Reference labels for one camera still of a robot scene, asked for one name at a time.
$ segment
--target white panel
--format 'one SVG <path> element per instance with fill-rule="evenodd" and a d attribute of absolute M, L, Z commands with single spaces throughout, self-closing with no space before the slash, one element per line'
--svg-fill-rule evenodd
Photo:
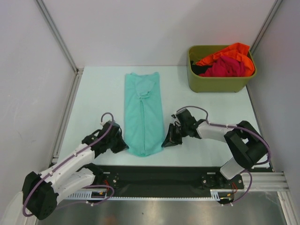
<path fill-rule="evenodd" d="M 33 0 L 0 6 L 0 217 L 47 168 L 74 74 Z"/>
<path fill-rule="evenodd" d="M 274 0 L 45 0 L 75 63 L 186 65 L 193 45 L 251 45 Z"/>
<path fill-rule="evenodd" d="M 284 1 L 257 51 L 250 82 L 262 131 L 277 171 L 284 171 L 300 207 L 300 1 Z"/>
<path fill-rule="evenodd" d="M 165 134 L 171 115 L 181 107 L 197 105 L 206 109 L 210 122 L 237 124 L 248 120 L 255 129 L 257 123 L 246 88 L 238 93 L 195 93 L 188 86 L 187 67 L 86 67 L 80 81 L 67 126 L 59 161 L 70 154 L 81 140 L 101 128 L 100 118 L 111 112 L 124 132 L 125 74 L 160 73 L 160 90 Z M 196 119 L 205 113 L 190 109 Z M 113 154 L 110 150 L 99 155 L 98 165 L 159 165 L 159 166 L 222 166 L 232 154 L 228 145 L 210 139 L 186 137 L 183 144 L 164 148 L 160 153 L 137 157 L 127 151 Z"/>

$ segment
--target plastic bin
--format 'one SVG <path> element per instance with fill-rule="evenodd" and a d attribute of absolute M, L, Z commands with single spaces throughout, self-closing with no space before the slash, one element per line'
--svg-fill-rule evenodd
<path fill-rule="evenodd" d="M 194 92 L 238 92 L 256 75 L 256 66 L 252 55 L 249 52 L 248 57 L 254 64 L 255 71 L 248 77 L 201 77 L 193 73 L 190 61 L 198 62 L 204 57 L 218 52 L 227 45 L 195 45 L 187 53 L 187 78 L 188 84 Z"/>

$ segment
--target reflective metal surface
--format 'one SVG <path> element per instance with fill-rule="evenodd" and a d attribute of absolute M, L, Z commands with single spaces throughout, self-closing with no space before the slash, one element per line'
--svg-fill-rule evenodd
<path fill-rule="evenodd" d="M 38 225 L 286 225 L 277 192 L 252 192 L 231 206 L 195 201 L 108 201 L 56 210 Z"/>

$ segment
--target turquoise garment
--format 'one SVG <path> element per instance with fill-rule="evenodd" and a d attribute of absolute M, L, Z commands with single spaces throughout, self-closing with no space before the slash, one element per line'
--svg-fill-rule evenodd
<path fill-rule="evenodd" d="M 125 142 L 128 151 L 142 157 L 160 152 L 164 135 L 159 73 L 126 74 Z"/>

